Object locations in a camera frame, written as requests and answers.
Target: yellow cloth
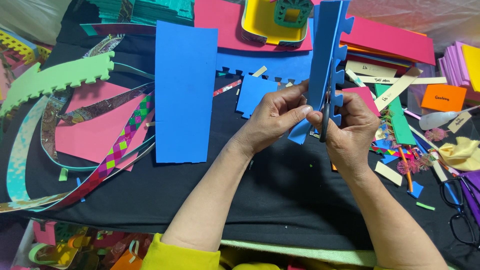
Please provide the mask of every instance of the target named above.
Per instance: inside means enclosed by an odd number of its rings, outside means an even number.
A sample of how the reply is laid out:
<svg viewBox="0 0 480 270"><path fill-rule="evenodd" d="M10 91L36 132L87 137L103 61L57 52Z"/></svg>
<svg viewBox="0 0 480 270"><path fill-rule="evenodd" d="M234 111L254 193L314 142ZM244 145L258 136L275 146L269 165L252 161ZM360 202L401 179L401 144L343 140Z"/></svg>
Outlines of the yellow cloth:
<svg viewBox="0 0 480 270"><path fill-rule="evenodd" d="M147 255L145 256L141 270L225 270L222 266L228 265L232 270L284 270L271 263L239 263L240 258L231 257L234 249L225 250L228 258L221 258L220 251L206 252L189 248L167 245L160 242L160 234L156 233ZM368 267L360 266L338 266L315 259L299 258L299 261L308 270L371 270Z"/></svg>
<svg viewBox="0 0 480 270"><path fill-rule="evenodd" d="M480 170L480 141L457 137L456 145L446 143L438 149L445 162L452 168L471 172Z"/></svg>

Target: eyeglasses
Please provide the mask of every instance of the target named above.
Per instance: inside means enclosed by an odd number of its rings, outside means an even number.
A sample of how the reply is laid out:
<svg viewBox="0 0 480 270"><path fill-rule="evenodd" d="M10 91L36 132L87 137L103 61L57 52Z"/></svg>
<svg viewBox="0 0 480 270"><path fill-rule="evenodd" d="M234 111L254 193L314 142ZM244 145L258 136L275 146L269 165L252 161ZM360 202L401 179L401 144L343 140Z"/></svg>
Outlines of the eyeglasses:
<svg viewBox="0 0 480 270"><path fill-rule="evenodd" d="M440 195L445 203L458 210L458 213L453 215L449 222L454 237L458 241L480 250L480 239L477 237L479 233L475 233L479 231L479 226L475 222L470 221L471 215L467 215L465 212L462 187L468 190L476 207L480 209L480 202L472 189L475 189L478 193L480 193L480 190L465 176L458 176L452 180L443 182L440 185Z"/></svg>

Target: orange stick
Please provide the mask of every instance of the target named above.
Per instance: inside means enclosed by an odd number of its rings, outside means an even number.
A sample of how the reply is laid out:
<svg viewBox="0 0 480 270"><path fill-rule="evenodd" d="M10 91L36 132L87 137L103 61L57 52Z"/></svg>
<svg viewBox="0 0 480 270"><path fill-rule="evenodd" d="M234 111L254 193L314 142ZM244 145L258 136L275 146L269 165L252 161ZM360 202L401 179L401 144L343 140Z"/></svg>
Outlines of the orange stick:
<svg viewBox="0 0 480 270"><path fill-rule="evenodd" d="M403 161L405 161L405 163L406 163L407 159L405 158L405 155L403 154L402 147L399 147L398 151L400 152L400 155L402 155ZM410 171L407 172L407 180L408 180L408 189L410 190L410 192L413 192L412 176L410 175Z"/></svg>

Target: black cloth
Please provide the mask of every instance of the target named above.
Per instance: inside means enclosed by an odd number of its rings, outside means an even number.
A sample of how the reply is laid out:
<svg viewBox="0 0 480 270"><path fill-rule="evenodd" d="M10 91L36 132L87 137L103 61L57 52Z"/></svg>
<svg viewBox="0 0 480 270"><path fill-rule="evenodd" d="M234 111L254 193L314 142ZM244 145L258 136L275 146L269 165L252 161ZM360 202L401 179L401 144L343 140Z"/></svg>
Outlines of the black cloth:
<svg viewBox="0 0 480 270"><path fill-rule="evenodd" d="M88 37L80 23L97 23L98 9L84 1L76 11L76 1L68 8L58 43L44 68L81 58L103 37ZM155 38L126 36L114 49L115 62L124 63L148 73L154 73ZM185 76L188 76L186 64ZM145 78L125 73L110 73L108 80L133 88ZM239 79L225 75L215 81L219 89ZM354 87L346 82L344 87ZM225 143L246 122L235 112L236 90L213 99L208 160L199 164L158 164L155 152L138 161L132 172L120 172L88 194L86 201L77 202L57 211L15 214L53 221L84 224L91 227L126 232L164 232L185 198L208 170ZM22 119L36 100L22 105L0 145L0 201L9 201L5 175L13 141ZM418 128L418 121L408 120ZM154 133L150 128L147 137ZM177 132L185 140L195 131L185 128ZM68 181L59 182L60 168L47 158L40 144L40 123L35 130L26 164L26 188L31 198L59 194L76 187L75 179L87 173L69 172ZM369 153L369 166L375 168L382 156ZM63 164L92 166L93 163L59 153ZM396 162L388 166L395 169ZM413 180L424 186L418 201L434 206L435 211L415 205L407 194L407 181L396 187L389 180L382 182L392 196L413 216L438 247L444 258L461 269L475 269L480 264L480 252L458 242L452 235L449 219L456 213L440 197L439 183L432 171L416 173ZM371 250L372 243L361 213L340 175L331 171L325 144L307 136L297 145L284 136L253 158L233 198L224 239L244 240L277 245L346 250Z"/></svg>

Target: fingernail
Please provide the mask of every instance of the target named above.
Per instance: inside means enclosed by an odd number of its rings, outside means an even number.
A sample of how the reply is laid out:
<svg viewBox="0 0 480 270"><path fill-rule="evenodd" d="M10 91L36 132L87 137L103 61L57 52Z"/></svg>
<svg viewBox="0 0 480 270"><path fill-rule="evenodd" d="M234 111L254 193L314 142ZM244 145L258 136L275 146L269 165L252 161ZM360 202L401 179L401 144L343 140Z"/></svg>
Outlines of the fingernail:
<svg viewBox="0 0 480 270"><path fill-rule="evenodd" d="M320 116L319 116L318 114L316 114L316 113L314 113L314 114L311 116L311 118L312 118L312 121L315 121L315 122L320 121Z"/></svg>
<svg viewBox="0 0 480 270"><path fill-rule="evenodd" d="M307 113L311 112L313 110L313 108L310 106L310 105L306 105L306 106L303 106L303 108L301 108L301 111L307 115Z"/></svg>

